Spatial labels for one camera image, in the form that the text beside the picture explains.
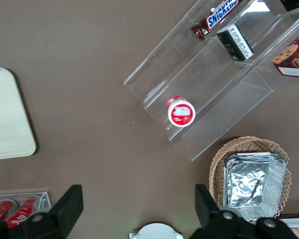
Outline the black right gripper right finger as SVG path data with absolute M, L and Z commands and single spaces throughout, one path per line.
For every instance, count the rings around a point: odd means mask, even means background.
M 229 210 L 221 210 L 204 184 L 195 185 L 195 211 L 200 222 L 190 239 L 256 239 L 256 227 Z

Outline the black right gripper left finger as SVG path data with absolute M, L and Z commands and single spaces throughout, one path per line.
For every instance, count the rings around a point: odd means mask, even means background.
M 37 212 L 8 230 L 9 239 L 65 239 L 83 212 L 81 185 L 72 185 L 48 212 Z

